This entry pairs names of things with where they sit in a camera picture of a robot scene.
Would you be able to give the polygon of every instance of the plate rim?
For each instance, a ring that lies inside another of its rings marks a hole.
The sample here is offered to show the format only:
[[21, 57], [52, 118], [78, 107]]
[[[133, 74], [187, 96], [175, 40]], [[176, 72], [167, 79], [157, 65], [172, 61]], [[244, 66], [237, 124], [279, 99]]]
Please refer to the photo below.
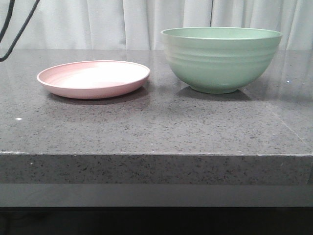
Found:
[[[126, 84], [122, 84], [122, 85], [115, 85], [115, 86], [110, 86], [110, 87], [90, 87], [90, 88], [69, 88], [69, 87], [62, 87], [62, 86], [56, 86], [56, 85], [52, 85], [50, 83], [47, 83], [47, 82], [44, 82], [40, 79], [40, 75], [42, 75], [42, 73], [48, 71], [48, 70], [52, 70], [54, 68], [57, 68], [57, 67], [61, 67], [61, 66], [67, 66], [67, 65], [73, 65], [73, 64], [81, 64], [81, 63], [92, 63], [92, 62], [118, 62], [118, 63], [126, 63], [126, 64], [133, 64], [133, 65], [136, 65], [136, 66], [141, 66], [143, 68], [145, 68], [147, 70], [147, 75], [145, 75], [144, 77], [141, 77], [140, 79], [136, 80], [136, 81], [133, 81], [133, 82], [129, 82], [129, 83], [126, 83]], [[122, 87], [122, 86], [125, 86], [125, 85], [130, 85], [130, 84], [133, 84], [133, 83], [136, 83], [136, 82], [139, 82], [139, 81], [142, 81], [146, 78], [149, 77], [151, 73], [151, 70], [145, 66], [145, 65], [142, 65], [142, 64], [139, 64], [139, 63], [136, 63], [136, 62], [130, 62], [130, 61], [123, 61], [123, 60], [86, 60], [86, 61], [77, 61], [77, 62], [71, 62], [71, 63], [65, 63], [65, 64], [60, 64], [60, 65], [55, 65], [55, 66], [52, 66], [52, 67], [49, 67], [47, 69], [44, 69], [42, 70], [40, 73], [37, 74], [37, 80], [42, 84], [42, 85], [46, 85], [46, 86], [49, 86], [49, 87], [54, 87], [54, 88], [60, 88], [60, 89], [69, 89], [69, 90], [96, 90], [96, 89], [110, 89], [110, 88], [117, 88], [117, 87]]]

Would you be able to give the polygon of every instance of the curtain fold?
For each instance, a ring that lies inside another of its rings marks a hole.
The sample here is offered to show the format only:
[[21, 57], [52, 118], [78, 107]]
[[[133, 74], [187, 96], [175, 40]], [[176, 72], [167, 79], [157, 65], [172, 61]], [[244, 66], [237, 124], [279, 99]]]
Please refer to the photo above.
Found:
[[[8, 48], [34, 0], [16, 0]], [[9, 0], [0, 0], [0, 25]], [[16, 48], [163, 49], [160, 32], [196, 26], [281, 31], [280, 49], [313, 48], [312, 0], [41, 0]]]

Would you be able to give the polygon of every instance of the bowl base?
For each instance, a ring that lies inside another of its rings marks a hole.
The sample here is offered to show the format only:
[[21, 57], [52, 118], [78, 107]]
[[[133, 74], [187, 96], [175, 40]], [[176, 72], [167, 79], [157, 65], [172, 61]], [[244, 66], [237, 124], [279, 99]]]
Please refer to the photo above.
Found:
[[231, 89], [231, 90], [210, 90], [206, 88], [198, 88], [198, 87], [192, 87], [192, 89], [198, 91], [198, 92], [203, 92], [203, 93], [209, 93], [209, 94], [227, 94], [227, 93], [232, 93], [236, 91], [237, 89]]

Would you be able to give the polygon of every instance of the speckled stone surface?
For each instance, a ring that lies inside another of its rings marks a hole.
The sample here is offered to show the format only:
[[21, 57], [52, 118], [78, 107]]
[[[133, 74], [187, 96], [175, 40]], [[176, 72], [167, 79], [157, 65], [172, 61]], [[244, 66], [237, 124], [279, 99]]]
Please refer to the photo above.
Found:
[[[75, 100], [36, 80], [100, 59], [146, 65], [149, 81]], [[311, 51], [280, 51], [252, 84], [212, 95], [176, 78], [162, 51], [15, 50], [0, 63], [0, 183], [313, 184], [312, 68]]]

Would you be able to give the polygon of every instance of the black cable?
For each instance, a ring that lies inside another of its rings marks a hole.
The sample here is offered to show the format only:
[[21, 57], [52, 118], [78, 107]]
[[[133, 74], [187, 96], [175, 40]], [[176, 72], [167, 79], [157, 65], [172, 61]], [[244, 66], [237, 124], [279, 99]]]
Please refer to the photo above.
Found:
[[[6, 20], [5, 20], [5, 23], [4, 23], [4, 26], [3, 26], [2, 30], [1, 30], [1, 33], [3, 32], [3, 35], [4, 35], [5, 31], [6, 31], [6, 28], [7, 28], [8, 25], [9, 25], [9, 22], [10, 22], [10, 19], [11, 19], [11, 15], [12, 15], [12, 11], [13, 11], [13, 6], [14, 6], [14, 1], [15, 1], [15, 0], [11, 0], [11, 1], [10, 1], [10, 5], [9, 5], [9, 9], [8, 9], [8, 14], [7, 14], [8, 22], [7, 22], [7, 19], [6, 19]], [[12, 42], [11, 46], [9, 47], [8, 51], [6, 52], [6, 54], [5, 54], [3, 57], [0, 58], [0, 62], [5, 61], [5, 60], [9, 57], [9, 55], [11, 54], [11, 52], [12, 52], [12, 50], [13, 50], [15, 44], [18, 42], [18, 40], [19, 40], [20, 36], [22, 35], [22, 33], [24, 32], [24, 30], [25, 30], [25, 28], [26, 28], [28, 22], [30, 21], [31, 17], [33, 16], [33, 14], [34, 14], [34, 12], [35, 12], [35, 10], [36, 10], [36, 7], [37, 7], [39, 1], [40, 1], [40, 0], [36, 0], [36, 1], [35, 1], [35, 3], [34, 3], [34, 5], [33, 5], [32, 9], [30, 10], [29, 15], [27, 16], [27, 18], [26, 18], [24, 24], [22, 25], [21, 29], [19, 30], [18, 34], [16, 35], [15, 39], [13, 40], [13, 42]]]
[[4, 37], [4, 34], [5, 34], [8, 26], [9, 26], [9, 23], [10, 23], [10, 20], [11, 20], [11, 16], [12, 16], [12, 12], [13, 12], [14, 2], [15, 2], [15, 0], [11, 0], [10, 1], [8, 13], [6, 14], [6, 18], [5, 18], [2, 30], [0, 32], [0, 42], [2, 41], [2, 38]]

